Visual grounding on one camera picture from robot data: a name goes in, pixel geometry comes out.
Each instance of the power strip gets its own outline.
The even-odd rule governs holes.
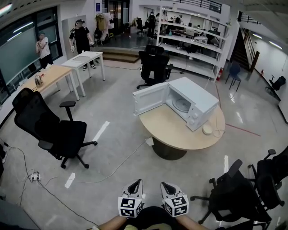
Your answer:
[[[39,173],[33,173],[31,176],[30,176],[30,178],[31,178],[31,181],[33,182],[33,181],[40,181],[41,180],[41,176],[40,176],[40,174]]]

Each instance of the man in black shirt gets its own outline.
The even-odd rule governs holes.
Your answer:
[[[82,51],[90,51],[90,45],[93,45],[94,42],[92,40],[92,37],[89,33],[89,30],[87,27],[83,27],[83,21],[81,19],[76,21],[76,27],[71,31],[69,42],[71,45],[71,52],[75,52],[75,46],[73,43],[73,39],[76,41],[76,47],[77,52],[79,54],[82,53]],[[96,68],[93,61],[90,61],[90,65],[93,69]],[[83,70],[85,71],[87,69],[87,64],[84,65]]]

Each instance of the fire extinguisher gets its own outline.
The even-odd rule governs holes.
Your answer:
[[[219,70],[219,74],[218,74],[217,79],[216,79],[217,81],[220,80],[220,77],[221,77],[222,72],[223,72],[223,68],[221,68],[221,69]]]

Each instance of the white microwave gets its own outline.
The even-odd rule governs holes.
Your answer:
[[[195,131],[212,115],[219,100],[186,77],[159,83],[133,93],[134,115],[167,104]]]

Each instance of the white desk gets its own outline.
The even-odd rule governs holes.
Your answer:
[[[78,78],[78,82],[82,91],[82,95],[85,97],[85,91],[83,88],[83,83],[81,81],[80,78],[80,73],[79,73],[79,68],[84,66],[85,64],[88,64],[88,73],[89,73],[89,77],[92,77],[91,75],[91,67],[89,62],[93,61],[96,58],[100,58],[100,65],[101,65],[101,71],[102,71],[102,77],[103,77],[103,81],[105,81],[105,73],[104,73],[104,64],[103,64],[103,56],[102,56],[102,52],[91,52],[91,51],[86,51],[84,53],[81,53],[79,55],[77,55],[76,57],[71,58],[70,60],[64,62],[62,64],[62,66],[66,66],[66,67],[70,67],[72,69],[74,69],[77,73],[77,78]]]

